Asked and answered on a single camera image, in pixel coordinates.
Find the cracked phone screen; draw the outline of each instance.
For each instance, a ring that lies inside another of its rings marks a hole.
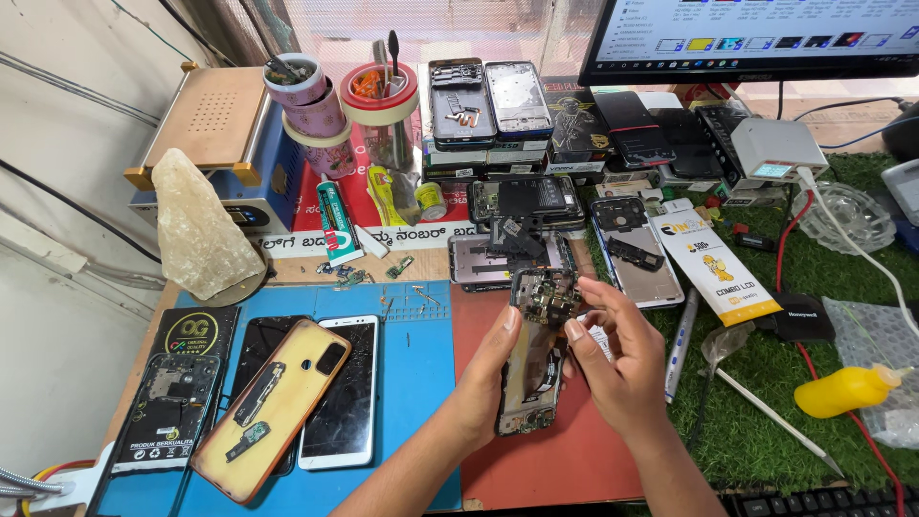
[[[520,309],[520,336],[502,371],[498,436],[527,433],[555,421],[568,349],[563,326],[577,317],[581,295],[571,270],[525,269],[514,276],[511,304]]]
[[[373,323],[327,330],[351,342],[351,354],[304,424],[301,457],[363,453],[370,449]]]

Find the yellow bottle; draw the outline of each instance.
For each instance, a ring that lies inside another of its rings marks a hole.
[[[880,404],[902,383],[901,377],[912,370],[912,366],[892,370],[881,364],[874,364],[870,370],[846,366],[823,379],[798,386],[795,402],[808,415],[829,419],[852,409]]]

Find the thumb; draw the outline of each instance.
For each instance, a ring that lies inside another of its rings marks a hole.
[[[606,379],[610,379],[610,382],[619,380],[618,373],[607,359],[607,355],[580,321],[574,318],[566,321],[565,334],[568,335],[568,344],[574,351],[574,357],[581,364],[588,384],[597,381],[607,382]]]
[[[482,339],[482,345],[472,360],[486,371],[501,370],[517,343],[520,325],[520,311],[510,305],[505,307],[494,321],[492,329]]]

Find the b-7000 glue tube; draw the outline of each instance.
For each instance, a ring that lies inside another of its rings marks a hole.
[[[782,310],[692,208],[659,215],[652,224],[725,327]]]
[[[319,199],[319,214],[323,218],[325,253],[329,256],[329,266],[335,267],[363,257],[364,250],[355,237],[354,225],[347,215],[345,203],[338,195],[335,182],[325,174],[319,185],[316,185],[316,196]]]

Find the white wall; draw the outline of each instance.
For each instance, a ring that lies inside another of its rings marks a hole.
[[[154,0],[119,0],[201,66],[205,53]],[[0,50],[161,115],[185,61],[109,0],[0,2]],[[153,128],[0,65],[0,157],[158,254],[121,173]],[[79,213],[0,170],[0,203],[111,267],[159,267]],[[158,292],[124,288],[148,306]],[[0,465],[23,474],[95,457],[146,325],[0,256]]]

